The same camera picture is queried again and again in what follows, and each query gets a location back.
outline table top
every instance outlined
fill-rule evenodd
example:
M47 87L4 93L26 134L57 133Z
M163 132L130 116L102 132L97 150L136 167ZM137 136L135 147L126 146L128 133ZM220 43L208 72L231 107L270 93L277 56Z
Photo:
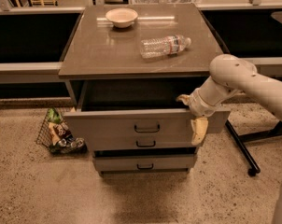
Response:
M138 19L116 28L106 19L114 8L132 8ZM177 55L145 60L144 39L184 35L189 48ZM194 4L104 5L87 7L65 55L60 78L130 78L208 75L210 62L222 53Z

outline black metal stand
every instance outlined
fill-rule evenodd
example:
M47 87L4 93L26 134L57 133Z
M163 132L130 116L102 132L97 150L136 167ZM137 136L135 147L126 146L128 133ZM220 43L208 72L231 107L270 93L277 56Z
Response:
M282 135L282 122L279 121L276 126L270 131L264 132L257 132L257 133L249 133L244 135L238 135L231 123L227 120L226 121L226 128L228 129L229 133L233 136L233 139L241 149L242 153L244 154L245 158L247 159L248 163L250 164L250 168L248 169L247 173L250 176L255 176L256 174L261 172L259 165L255 162L253 157L251 156L250 152L247 150L244 142L261 140L265 138L272 138Z

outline bottle cap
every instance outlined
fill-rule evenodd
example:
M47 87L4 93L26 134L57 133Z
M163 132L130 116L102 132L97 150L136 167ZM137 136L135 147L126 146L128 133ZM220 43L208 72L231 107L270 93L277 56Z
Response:
M187 37L185 41L186 41L186 48L188 48L191 44L191 39Z

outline drawer front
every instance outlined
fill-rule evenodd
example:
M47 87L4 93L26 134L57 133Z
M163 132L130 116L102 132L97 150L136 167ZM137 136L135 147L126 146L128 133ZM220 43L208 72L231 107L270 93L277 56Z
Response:
M229 111L210 118L209 133L219 132ZM75 137L89 150L188 147L192 137L188 109L68 112L64 117Z
M155 171L184 169L189 170L194 166L195 155L152 157L152 158L116 158L93 159L95 169L98 172L107 171Z

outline clear plastic bottle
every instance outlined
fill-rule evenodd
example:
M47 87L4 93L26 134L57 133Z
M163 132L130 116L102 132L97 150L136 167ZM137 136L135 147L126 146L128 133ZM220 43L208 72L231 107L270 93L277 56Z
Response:
M163 38L142 40L140 52L143 58L177 54L189 47L190 38L183 35L169 35Z

